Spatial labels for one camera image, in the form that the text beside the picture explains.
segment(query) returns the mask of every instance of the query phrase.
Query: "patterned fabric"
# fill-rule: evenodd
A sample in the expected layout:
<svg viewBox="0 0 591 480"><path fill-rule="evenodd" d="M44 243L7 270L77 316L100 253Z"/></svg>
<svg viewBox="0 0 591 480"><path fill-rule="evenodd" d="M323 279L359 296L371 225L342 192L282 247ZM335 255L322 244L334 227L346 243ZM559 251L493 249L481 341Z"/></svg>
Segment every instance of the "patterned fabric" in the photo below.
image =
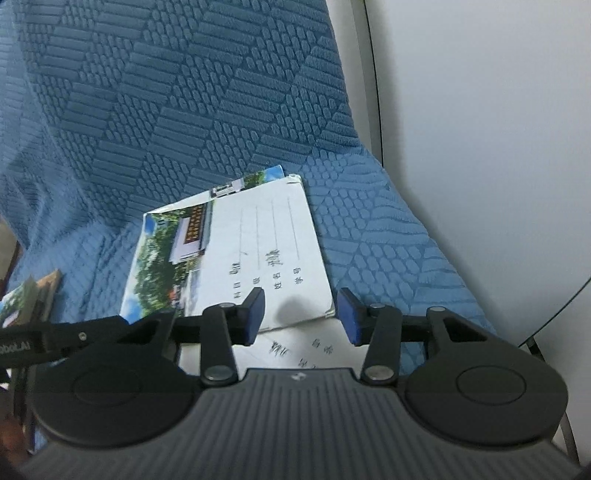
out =
<svg viewBox="0 0 591 480"><path fill-rule="evenodd" d="M119 311L144 212L281 163L333 288L492 329L359 142L324 0L6 0L0 91L12 286L61 269L55 322Z"/></svg>

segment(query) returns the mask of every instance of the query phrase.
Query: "ribbed gray panel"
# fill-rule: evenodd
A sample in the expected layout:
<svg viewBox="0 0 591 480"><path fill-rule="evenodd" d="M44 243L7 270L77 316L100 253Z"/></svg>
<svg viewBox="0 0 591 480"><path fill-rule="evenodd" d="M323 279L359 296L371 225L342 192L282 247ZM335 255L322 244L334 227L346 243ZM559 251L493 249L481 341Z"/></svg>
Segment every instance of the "ribbed gray panel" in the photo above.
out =
<svg viewBox="0 0 591 480"><path fill-rule="evenodd" d="M551 443L468 449L417 425L397 395L346 369L251 370L206 391L173 430L110 451L53 443L26 463L31 480L572 479L579 467Z"/></svg>

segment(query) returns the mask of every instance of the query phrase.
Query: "textured blue cloth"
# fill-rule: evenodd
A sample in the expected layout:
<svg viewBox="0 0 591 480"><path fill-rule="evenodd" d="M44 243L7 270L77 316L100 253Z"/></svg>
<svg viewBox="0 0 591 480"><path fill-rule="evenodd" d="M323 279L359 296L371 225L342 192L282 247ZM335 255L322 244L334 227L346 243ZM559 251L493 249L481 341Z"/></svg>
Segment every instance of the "textured blue cloth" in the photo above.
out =
<svg viewBox="0 0 591 480"><path fill-rule="evenodd" d="M53 321L119 311L144 212L281 163L333 288L491 329L359 142L324 0L0 9L0 212L26 250L11 285L61 269ZM420 361L407 345L403 369Z"/></svg>

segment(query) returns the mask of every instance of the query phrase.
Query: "white panel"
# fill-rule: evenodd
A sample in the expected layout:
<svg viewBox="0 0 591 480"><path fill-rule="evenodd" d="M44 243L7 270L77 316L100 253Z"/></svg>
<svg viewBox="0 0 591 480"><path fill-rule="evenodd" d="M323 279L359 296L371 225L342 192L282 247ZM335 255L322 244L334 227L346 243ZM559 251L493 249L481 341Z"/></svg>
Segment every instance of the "white panel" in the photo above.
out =
<svg viewBox="0 0 591 480"><path fill-rule="evenodd" d="M569 388L569 415L581 465L591 462L591 288L535 336L547 363Z"/></svg>
<svg viewBox="0 0 591 480"><path fill-rule="evenodd" d="M379 160L382 146L369 27L359 0L327 0L353 123L365 147Z"/></svg>
<svg viewBox="0 0 591 480"><path fill-rule="evenodd" d="M366 4L384 167L521 342L591 274L591 2Z"/></svg>

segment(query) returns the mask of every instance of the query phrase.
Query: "notebook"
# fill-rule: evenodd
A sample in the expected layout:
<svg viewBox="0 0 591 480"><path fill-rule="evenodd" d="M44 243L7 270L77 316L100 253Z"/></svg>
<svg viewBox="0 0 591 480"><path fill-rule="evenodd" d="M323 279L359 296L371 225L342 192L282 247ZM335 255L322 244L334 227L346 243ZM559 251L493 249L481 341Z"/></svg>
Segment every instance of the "notebook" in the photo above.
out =
<svg viewBox="0 0 591 480"><path fill-rule="evenodd" d="M145 214L120 315L199 315L253 287L265 290L261 331L333 315L301 177L280 177L259 172Z"/></svg>

